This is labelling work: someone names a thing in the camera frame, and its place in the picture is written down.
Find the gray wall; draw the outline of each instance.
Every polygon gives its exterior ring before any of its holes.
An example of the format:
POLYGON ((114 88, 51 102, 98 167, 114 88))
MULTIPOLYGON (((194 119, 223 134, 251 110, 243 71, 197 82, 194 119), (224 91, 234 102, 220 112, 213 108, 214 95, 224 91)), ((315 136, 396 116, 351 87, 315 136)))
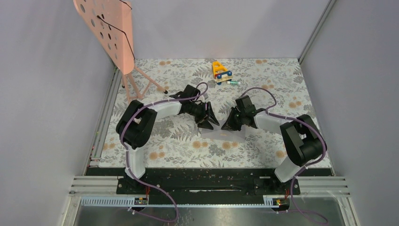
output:
POLYGON ((71 0, 3 1, 0 225, 54 226, 112 73, 71 0))
POLYGON ((364 226, 398 225, 399 1, 338 1, 303 74, 364 226))
POLYGON ((299 57, 328 0, 132 0, 137 58, 299 57))

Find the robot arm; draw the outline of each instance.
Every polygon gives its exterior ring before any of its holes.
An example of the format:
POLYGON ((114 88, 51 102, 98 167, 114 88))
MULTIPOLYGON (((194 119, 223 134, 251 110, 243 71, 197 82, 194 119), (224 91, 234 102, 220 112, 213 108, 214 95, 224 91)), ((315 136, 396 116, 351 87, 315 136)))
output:
MULTIPOLYGON (((171 95, 171 97, 175 99, 188 98, 195 97, 199 93, 200 91, 197 88, 187 85, 183 92, 178 92, 175 95, 171 95)), ((122 134, 130 118, 143 106, 144 104, 138 100, 134 100, 129 104, 116 126, 116 132, 119 135, 122 134)), ((131 170, 137 178, 142 177, 145 173, 143 146, 150 139, 155 121, 170 115, 182 113, 194 116, 195 123, 199 128, 213 129, 210 122, 219 125, 213 113, 211 103, 200 100, 165 102, 142 110, 128 126, 123 138, 123 141, 133 149, 133 151, 129 152, 128 160, 131 170)))
MULTIPOLYGON (((290 180, 306 163, 319 157, 323 152, 321 141, 316 134, 296 121, 279 119, 266 114, 265 109, 256 109, 248 96, 236 100, 237 106, 222 126, 224 130, 241 130, 242 125, 268 130, 283 136, 287 157, 279 165, 274 174, 285 183, 290 180)), ((304 114, 297 117, 300 121, 318 129, 310 116, 304 114)))

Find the wooden toy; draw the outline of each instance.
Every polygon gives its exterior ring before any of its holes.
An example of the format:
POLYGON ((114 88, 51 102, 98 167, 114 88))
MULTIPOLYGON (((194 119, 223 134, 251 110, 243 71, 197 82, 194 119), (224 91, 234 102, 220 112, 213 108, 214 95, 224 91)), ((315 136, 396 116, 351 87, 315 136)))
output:
POLYGON ((218 61, 212 62, 213 76, 218 85, 221 85, 223 81, 231 81, 233 73, 225 68, 218 61))

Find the green marker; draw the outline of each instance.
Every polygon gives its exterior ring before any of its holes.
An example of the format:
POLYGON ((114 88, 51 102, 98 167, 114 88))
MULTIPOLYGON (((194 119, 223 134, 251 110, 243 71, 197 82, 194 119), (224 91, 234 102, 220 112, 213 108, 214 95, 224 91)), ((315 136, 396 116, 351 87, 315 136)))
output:
POLYGON ((240 82, 240 81, 227 81, 227 84, 230 84, 230 85, 236 86, 236 85, 240 85, 240 84, 241 84, 241 82, 240 82))

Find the floral mat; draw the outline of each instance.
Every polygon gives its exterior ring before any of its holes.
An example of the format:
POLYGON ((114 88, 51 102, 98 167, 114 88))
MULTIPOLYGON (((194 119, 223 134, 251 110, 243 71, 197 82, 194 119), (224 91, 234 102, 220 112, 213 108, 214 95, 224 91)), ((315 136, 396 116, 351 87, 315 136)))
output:
MULTIPOLYGON (((209 85, 207 101, 212 103, 218 120, 226 120, 235 99, 250 87, 263 87, 272 92, 278 104, 273 113, 288 116, 310 115, 317 125, 315 112, 303 80, 298 61, 284 59, 218 59, 233 73, 240 85, 225 82, 217 85, 212 78, 212 62, 216 59, 136 60, 136 65, 169 91, 169 95, 183 91, 187 84, 196 86, 205 81, 209 85)), ((148 81, 136 71, 133 77, 143 90, 148 81)), ((248 92, 257 108, 273 103, 262 90, 248 92)), ((151 85, 144 104, 163 100, 167 95, 151 85)), ((99 167, 125 167, 125 151, 115 127, 128 106, 125 89, 120 86, 108 127, 99 167)), ((262 129, 246 129, 243 143, 202 139, 192 116, 181 114, 158 120, 150 140, 144 146, 146 167, 204 167, 204 168, 275 168, 287 156, 281 135, 262 129)), ((330 168, 328 156, 318 168, 330 168)))

